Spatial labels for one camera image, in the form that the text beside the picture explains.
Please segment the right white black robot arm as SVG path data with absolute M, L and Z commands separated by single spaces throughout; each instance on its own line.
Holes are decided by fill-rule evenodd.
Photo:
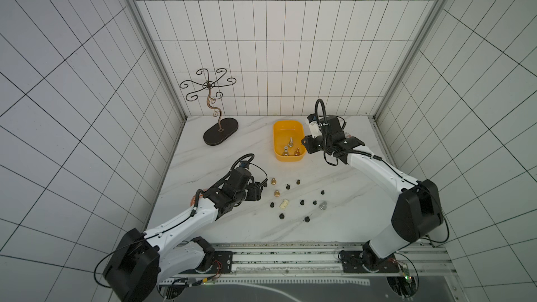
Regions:
M 362 248 L 365 271 L 376 273 L 392 255 L 415 243 L 444 222 L 438 187 L 396 169 L 358 138 L 344 131 L 337 116 L 308 116 L 310 135 L 302 139 L 307 153 L 325 155 L 351 166 L 375 181 L 395 202 L 389 225 Z

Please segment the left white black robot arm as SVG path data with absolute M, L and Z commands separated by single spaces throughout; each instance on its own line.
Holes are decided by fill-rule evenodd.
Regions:
M 197 190 L 193 204 L 176 217 L 140 232 L 134 228 L 104 257 L 104 287 L 121 301 L 144 301 L 163 280 L 184 271 L 208 271 L 213 246 L 194 236 L 244 201 L 259 201 L 268 180 L 254 179 L 248 164 L 239 164 L 207 190 Z

